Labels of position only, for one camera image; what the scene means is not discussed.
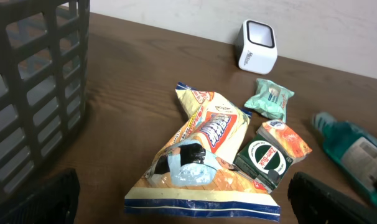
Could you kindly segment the small green box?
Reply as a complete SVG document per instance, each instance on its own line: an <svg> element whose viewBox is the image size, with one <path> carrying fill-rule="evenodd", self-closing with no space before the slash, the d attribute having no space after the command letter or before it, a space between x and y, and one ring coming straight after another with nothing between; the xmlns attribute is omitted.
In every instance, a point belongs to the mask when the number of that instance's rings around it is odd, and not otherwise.
<svg viewBox="0 0 377 224"><path fill-rule="evenodd" d="M278 187L292 164L293 159L260 134L255 135L234 160L236 167L262 184L268 193Z"/></svg>

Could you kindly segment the blue mouthwash bottle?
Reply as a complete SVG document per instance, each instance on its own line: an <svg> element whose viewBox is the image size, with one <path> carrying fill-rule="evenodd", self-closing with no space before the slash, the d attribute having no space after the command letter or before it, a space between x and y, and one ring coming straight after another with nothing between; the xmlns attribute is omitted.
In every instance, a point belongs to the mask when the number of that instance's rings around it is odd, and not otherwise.
<svg viewBox="0 0 377 224"><path fill-rule="evenodd" d="M320 112L312 126L323 136L326 155L348 177L360 196L377 208L377 139L349 121Z"/></svg>

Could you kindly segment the small orange box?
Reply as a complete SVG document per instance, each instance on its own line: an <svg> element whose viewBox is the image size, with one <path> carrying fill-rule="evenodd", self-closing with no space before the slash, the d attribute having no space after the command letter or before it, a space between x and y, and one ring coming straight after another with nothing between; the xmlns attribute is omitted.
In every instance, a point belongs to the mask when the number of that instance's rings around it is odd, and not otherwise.
<svg viewBox="0 0 377 224"><path fill-rule="evenodd" d="M312 152L309 145L279 119L262 123L256 133L289 156L293 164L303 161Z"/></svg>

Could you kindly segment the teal tissue packet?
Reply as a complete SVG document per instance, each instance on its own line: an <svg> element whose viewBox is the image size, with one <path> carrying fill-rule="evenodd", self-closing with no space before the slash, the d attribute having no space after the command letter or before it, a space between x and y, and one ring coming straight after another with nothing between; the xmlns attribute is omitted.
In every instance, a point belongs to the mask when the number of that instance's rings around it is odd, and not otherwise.
<svg viewBox="0 0 377 224"><path fill-rule="evenodd" d="M258 78L256 84L255 95L249 98L244 106L268 119L286 122L287 101L295 93L267 79Z"/></svg>

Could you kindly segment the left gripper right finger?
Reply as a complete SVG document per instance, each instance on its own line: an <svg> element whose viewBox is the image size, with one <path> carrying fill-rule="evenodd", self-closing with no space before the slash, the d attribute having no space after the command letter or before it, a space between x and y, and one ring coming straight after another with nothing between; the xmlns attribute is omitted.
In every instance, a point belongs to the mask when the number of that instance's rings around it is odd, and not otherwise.
<svg viewBox="0 0 377 224"><path fill-rule="evenodd" d="M299 224L377 224L377 211L304 172L296 172L287 197Z"/></svg>

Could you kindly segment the yellow snack bag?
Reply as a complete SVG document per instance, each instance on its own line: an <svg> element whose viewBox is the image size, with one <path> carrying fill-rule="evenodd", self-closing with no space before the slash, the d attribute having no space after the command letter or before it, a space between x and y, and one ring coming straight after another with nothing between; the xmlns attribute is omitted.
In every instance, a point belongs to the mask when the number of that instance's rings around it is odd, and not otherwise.
<svg viewBox="0 0 377 224"><path fill-rule="evenodd" d="M188 121L126 194L124 211L278 222L280 206L259 182L233 164L251 113L214 91L178 83L175 92Z"/></svg>

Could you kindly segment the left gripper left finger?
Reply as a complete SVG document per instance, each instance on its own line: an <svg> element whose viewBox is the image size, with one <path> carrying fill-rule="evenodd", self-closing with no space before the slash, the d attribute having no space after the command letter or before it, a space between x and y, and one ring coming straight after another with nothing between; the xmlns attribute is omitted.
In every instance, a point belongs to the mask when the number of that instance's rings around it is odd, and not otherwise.
<svg viewBox="0 0 377 224"><path fill-rule="evenodd" d="M76 170L65 169L0 203L0 223L73 223L79 194Z"/></svg>

